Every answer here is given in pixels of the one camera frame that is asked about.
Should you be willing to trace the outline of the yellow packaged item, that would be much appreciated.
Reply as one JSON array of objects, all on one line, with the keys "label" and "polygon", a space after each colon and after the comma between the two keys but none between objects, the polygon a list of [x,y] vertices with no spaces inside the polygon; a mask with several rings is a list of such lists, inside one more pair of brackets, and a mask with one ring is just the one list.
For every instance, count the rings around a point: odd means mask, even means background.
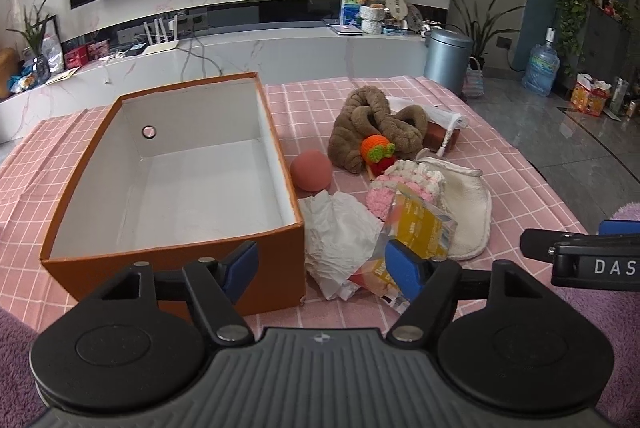
[{"label": "yellow packaged item", "polygon": [[385,248],[397,239],[425,260],[448,258],[457,222],[451,215],[426,203],[408,188],[398,189],[384,221],[371,258],[350,280],[380,298],[397,313],[404,312],[409,301],[386,270]]}]

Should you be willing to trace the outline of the white bath mitt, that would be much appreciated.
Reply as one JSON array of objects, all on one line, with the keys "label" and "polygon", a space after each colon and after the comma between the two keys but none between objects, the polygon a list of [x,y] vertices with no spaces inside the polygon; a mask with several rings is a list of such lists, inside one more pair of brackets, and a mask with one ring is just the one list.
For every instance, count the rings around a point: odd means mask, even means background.
[{"label": "white bath mitt", "polygon": [[444,174],[442,204],[457,222],[449,258],[461,262],[478,257],[489,243],[492,207],[483,172],[437,158],[428,151],[421,151],[416,161]]}]

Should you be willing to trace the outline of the pink white knitted cloth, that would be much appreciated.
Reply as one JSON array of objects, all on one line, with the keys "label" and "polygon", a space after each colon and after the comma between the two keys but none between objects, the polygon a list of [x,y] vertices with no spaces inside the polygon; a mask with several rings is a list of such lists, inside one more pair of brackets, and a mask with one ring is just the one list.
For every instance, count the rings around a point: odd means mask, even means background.
[{"label": "pink white knitted cloth", "polygon": [[378,219],[385,221],[398,189],[408,188],[426,203],[442,205],[445,177],[437,169],[410,160],[398,160],[369,185],[366,207]]}]

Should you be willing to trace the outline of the pink round sponge puff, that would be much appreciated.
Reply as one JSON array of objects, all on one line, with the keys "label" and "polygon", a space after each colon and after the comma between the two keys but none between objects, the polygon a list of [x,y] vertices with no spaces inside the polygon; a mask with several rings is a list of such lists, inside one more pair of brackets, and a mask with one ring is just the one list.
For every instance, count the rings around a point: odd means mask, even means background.
[{"label": "pink round sponge puff", "polygon": [[291,162],[292,182],[297,189],[318,193],[327,189],[332,181],[332,163],[322,151],[303,151]]}]

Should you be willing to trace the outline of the orange knitted toy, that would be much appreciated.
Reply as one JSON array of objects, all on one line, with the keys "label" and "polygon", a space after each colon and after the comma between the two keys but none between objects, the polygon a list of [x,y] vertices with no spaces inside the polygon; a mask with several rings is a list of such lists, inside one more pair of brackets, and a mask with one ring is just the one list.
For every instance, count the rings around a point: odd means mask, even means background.
[{"label": "orange knitted toy", "polygon": [[361,142],[360,156],[371,180],[379,177],[397,161],[395,144],[381,134],[370,135]]}]

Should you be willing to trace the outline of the red brown sponge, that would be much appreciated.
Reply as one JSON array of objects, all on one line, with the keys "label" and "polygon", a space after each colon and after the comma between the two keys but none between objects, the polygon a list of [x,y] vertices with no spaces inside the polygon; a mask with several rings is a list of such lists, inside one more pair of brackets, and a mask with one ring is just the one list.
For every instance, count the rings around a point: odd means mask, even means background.
[{"label": "red brown sponge", "polygon": [[439,149],[445,146],[443,155],[449,153],[456,146],[458,137],[460,135],[459,129],[453,129],[449,139],[446,139],[447,130],[436,122],[427,122],[427,129],[423,139],[423,147],[427,148],[431,153],[436,156],[439,155]]}]

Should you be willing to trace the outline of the white mesh bag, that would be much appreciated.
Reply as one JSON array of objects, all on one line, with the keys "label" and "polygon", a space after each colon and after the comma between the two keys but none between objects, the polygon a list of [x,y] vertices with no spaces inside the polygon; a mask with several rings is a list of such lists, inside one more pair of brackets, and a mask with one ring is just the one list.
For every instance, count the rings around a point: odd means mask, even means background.
[{"label": "white mesh bag", "polygon": [[[427,122],[436,122],[447,130],[446,139],[449,139],[453,129],[459,129],[461,132],[469,125],[468,119],[462,116],[462,114],[454,113],[453,111],[442,109],[432,105],[416,104],[416,106],[419,106],[424,110],[424,113],[427,117]],[[442,146],[439,149],[439,155],[437,157],[442,158],[445,156],[442,154],[444,152],[444,149],[445,146]]]}]

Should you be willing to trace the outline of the blue water bottle jug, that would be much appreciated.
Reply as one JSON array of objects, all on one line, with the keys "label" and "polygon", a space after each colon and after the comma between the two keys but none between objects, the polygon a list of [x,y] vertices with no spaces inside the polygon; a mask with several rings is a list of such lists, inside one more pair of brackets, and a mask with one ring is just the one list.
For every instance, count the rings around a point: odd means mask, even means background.
[{"label": "blue water bottle jug", "polygon": [[527,90],[547,97],[560,67],[560,58],[553,47],[555,30],[548,28],[544,42],[530,51],[522,84]]}]

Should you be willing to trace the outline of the woven checkered handbag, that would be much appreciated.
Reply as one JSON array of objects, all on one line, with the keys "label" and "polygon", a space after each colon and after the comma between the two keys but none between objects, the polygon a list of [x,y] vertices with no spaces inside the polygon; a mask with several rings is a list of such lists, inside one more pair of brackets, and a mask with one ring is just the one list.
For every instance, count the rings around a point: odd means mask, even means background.
[{"label": "woven checkered handbag", "polygon": [[462,85],[462,95],[465,98],[480,98],[484,95],[484,74],[480,62],[473,56],[469,58]]}]

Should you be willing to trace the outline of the grey metal trash bin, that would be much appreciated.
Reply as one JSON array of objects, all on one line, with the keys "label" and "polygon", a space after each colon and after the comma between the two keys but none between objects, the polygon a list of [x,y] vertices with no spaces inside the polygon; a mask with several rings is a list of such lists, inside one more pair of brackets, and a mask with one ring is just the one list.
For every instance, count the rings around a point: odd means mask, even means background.
[{"label": "grey metal trash bin", "polygon": [[459,96],[469,67],[472,39],[459,32],[433,29],[425,44],[425,78]]}]

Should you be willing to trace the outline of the white wifi router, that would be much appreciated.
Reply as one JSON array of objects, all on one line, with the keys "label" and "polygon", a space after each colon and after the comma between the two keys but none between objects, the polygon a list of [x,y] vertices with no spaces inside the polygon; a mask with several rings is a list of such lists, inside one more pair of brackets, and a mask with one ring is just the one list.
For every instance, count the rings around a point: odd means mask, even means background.
[{"label": "white wifi router", "polygon": [[178,47],[178,17],[164,21],[163,18],[155,18],[153,25],[147,21],[143,23],[148,45],[143,50],[143,55],[152,55],[168,50],[175,50]]}]

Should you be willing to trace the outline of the white marble tv console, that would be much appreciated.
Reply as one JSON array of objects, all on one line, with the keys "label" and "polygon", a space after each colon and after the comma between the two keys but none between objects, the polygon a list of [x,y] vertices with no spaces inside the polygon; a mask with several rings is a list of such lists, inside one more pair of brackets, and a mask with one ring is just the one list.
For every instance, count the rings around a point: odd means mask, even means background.
[{"label": "white marble tv console", "polygon": [[331,78],[421,76],[418,36],[337,36],[326,27],[230,32],[182,40],[168,52],[93,62],[70,78],[1,103],[1,140],[16,141],[44,119],[110,105],[156,86],[255,71],[265,84]]}]

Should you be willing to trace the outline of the teddy bear in white pot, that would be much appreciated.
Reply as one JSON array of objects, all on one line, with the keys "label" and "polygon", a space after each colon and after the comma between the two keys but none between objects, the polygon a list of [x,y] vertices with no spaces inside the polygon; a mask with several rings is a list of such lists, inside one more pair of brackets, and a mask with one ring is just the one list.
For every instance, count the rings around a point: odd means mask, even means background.
[{"label": "teddy bear in white pot", "polygon": [[380,0],[358,0],[360,28],[363,33],[381,34],[385,5]]}]

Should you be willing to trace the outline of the plant in glass vase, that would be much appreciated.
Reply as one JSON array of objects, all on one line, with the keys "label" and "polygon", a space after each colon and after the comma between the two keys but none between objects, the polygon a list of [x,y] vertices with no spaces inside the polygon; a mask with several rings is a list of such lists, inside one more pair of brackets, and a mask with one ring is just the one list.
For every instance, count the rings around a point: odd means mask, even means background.
[{"label": "plant in glass vase", "polygon": [[42,0],[39,5],[27,6],[22,10],[22,28],[8,28],[9,32],[18,33],[32,52],[32,75],[38,84],[48,81],[51,73],[49,62],[42,54],[42,44],[47,32],[51,16],[44,10],[49,0]]}]

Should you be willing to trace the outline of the golden vase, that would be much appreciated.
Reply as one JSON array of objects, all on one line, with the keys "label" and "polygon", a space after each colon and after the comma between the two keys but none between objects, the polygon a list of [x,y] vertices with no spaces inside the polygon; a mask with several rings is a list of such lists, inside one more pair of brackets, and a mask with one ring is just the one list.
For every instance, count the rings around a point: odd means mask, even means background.
[{"label": "golden vase", "polygon": [[5,100],[11,95],[11,79],[20,72],[18,68],[16,50],[5,47],[0,50],[0,99]]}]

